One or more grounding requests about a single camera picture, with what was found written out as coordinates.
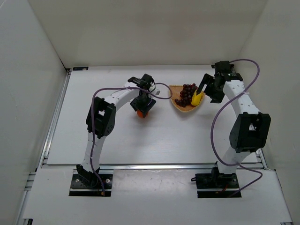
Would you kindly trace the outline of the orange fake fruit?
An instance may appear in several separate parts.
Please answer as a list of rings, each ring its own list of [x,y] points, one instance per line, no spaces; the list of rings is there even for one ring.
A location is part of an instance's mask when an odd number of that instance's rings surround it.
[[[147,113],[143,113],[141,111],[136,111],[138,117],[140,118],[146,118],[148,116],[148,112]]]

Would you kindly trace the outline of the yellow fake lemon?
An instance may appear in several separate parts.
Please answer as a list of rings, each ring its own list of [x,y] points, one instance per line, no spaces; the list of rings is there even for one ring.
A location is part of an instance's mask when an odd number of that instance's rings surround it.
[[[191,105],[198,106],[201,103],[202,98],[203,98],[203,93],[202,92],[197,93],[197,91],[195,91],[192,96]]]

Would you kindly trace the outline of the dark red fake grapes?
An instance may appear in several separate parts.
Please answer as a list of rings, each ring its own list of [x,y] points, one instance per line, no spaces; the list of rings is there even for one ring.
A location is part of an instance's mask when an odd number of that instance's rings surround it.
[[[187,105],[191,105],[192,96],[196,90],[197,90],[197,86],[195,83],[183,84],[182,90],[180,91],[180,98],[176,98],[174,100],[176,105],[181,107],[186,107]]]

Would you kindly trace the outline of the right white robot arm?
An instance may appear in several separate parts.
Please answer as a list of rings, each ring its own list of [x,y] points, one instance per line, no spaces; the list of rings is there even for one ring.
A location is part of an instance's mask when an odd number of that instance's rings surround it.
[[[199,189],[237,188],[236,169],[248,155],[265,146],[271,118],[252,102],[249,87],[235,72],[232,62],[219,61],[211,67],[215,74],[203,76],[192,96],[192,105],[199,105],[204,96],[210,97],[212,103],[221,103],[227,97],[229,101],[220,110],[231,105],[236,121],[229,133],[230,146],[224,156],[216,155],[217,162],[211,172],[196,174],[195,180]]]

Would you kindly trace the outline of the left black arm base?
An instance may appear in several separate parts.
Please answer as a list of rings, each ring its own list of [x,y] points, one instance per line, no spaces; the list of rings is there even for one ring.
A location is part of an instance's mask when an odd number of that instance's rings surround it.
[[[104,185],[104,190],[102,190],[102,184],[98,177],[88,181],[74,172],[70,183],[69,196],[110,197],[112,194],[113,174],[101,173],[99,177]]]

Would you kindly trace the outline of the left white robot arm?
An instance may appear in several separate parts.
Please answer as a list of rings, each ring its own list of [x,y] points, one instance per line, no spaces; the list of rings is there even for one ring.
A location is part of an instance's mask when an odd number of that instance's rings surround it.
[[[130,102],[138,116],[145,118],[156,103],[153,95],[158,94],[152,76],[144,74],[142,78],[129,78],[123,87],[105,98],[93,95],[86,119],[88,130],[86,152],[82,163],[76,166],[83,185],[87,188],[104,187],[104,182],[99,180],[99,160],[104,141],[114,129],[116,112]]]

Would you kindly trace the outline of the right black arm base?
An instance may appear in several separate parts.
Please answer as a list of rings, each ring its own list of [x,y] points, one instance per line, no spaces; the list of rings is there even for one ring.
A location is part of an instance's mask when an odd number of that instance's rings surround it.
[[[210,173],[196,173],[191,178],[196,183],[197,198],[241,198],[237,175],[220,173],[217,167]]]

